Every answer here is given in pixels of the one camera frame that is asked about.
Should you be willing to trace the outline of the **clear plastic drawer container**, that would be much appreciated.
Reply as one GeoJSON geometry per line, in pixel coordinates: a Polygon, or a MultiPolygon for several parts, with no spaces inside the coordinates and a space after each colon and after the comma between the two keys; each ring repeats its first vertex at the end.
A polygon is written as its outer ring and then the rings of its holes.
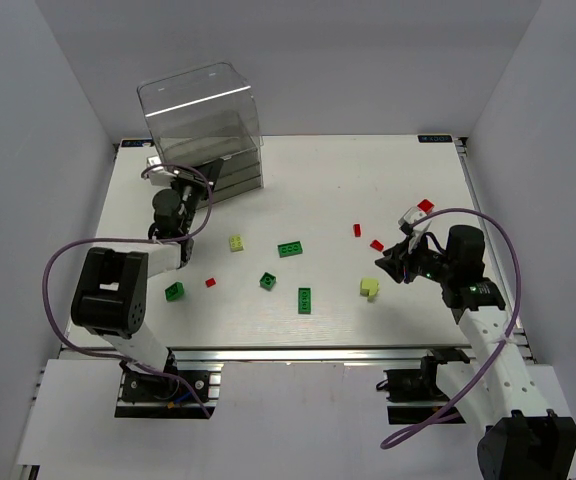
{"type": "Polygon", "coordinates": [[[221,61],[146,81],[137,95],[163,163],[224,159],[216,202],[263,186],[258,111],[248,80],[221,61]]]}

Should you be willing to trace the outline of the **green long lego brick front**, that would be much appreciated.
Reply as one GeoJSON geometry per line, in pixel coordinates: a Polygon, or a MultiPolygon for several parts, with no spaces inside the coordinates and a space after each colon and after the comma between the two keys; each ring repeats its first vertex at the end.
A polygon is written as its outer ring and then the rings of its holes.
{"type": "Polygon", "coordinates": [[[298,288],[298,313],[310,314],[312,312],[312,290],[307,287],[298,288]]]}

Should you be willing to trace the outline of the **green long lego brick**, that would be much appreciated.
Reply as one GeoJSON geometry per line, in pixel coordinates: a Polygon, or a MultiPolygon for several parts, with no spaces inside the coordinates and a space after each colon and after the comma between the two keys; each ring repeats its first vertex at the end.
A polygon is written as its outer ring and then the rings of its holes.
{"type": "Polygon", "coordinates": [[[307,287],[298,288],[298,313],[310,314],[312,312],[312,290],[307,287]]]}
{"type": "Polygon", "coordinates": [[[279,244],[277,249],[280,258],[287,258],[303,253],[303,247],[300,241],[279,244]]]}

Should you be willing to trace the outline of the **green small lego brick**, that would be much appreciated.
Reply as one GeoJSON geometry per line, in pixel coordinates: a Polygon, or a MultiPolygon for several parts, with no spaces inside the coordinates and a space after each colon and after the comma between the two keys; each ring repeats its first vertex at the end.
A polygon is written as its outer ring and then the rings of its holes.
{"type": "Polygon", "coordinates": [[[274,285],[276,284],[277,278],[275,275],[269,273],[269,272],[264,272],[262,277],[259,280],[259,284],[260,287],[267,290],[267,291],[271,291],[274,287],[274,285]]]}

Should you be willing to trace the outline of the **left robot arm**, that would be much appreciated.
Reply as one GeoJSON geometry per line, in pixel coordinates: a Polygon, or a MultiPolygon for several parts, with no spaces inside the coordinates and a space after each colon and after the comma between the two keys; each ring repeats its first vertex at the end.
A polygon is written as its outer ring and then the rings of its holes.
{"type": "Polygon", "coordinates": [[[148,280],[189,262],[197,234],[191,230],[196,211],[202,202],[213,204],[224,163],[222,158],[195,167],[165,163],[168,186],[152,199],[147,237],[122,241],[117,248],[105,240],[86,254],[71,320],[147,371],[176,372],[170,349],[145,323],[148,280]]]}

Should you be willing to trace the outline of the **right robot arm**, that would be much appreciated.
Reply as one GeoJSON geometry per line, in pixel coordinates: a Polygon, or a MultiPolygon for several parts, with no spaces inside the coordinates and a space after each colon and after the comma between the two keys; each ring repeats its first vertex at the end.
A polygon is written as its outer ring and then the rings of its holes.
{"type": "Polygon", "coordinates": [[[483,478],[567,478],[576,453],[576,423],[550,406],[506,330],[505,301],[484,275],[483,232],[453,226],[439,251],[428,240],[410,233],[375,263],[397,283],[420,277],[438,283],[477,363],[458,349],[434,350],[422,360],[421,384],[445,395],[480,432],[477,461],[483,478]]]}

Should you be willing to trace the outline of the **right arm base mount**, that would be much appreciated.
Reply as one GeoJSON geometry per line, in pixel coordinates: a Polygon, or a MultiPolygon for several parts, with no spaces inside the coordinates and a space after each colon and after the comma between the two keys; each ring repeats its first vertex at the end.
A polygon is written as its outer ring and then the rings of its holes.
{"type": "Polygon", "coordinates": [[[470,359],[461,349],[431,349],[416,368],[385,370],[375,389],[387,394],[388,423],[412,425],[437,412],[449,400],[437,386],[438,367],[451,362],[469,364],[470,359]]]}

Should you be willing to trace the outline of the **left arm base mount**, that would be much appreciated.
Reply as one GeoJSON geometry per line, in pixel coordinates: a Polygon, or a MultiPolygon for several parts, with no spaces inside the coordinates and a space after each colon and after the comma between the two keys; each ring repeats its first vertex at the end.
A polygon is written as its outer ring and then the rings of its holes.
{"type": "Polygon", "coordinates": [[[221,384],[221,368],[209,364],[170,359],[164,378],[121,361],[120,386],[114,417],[118,419],[207,420],[215,410],[221,384]]]}

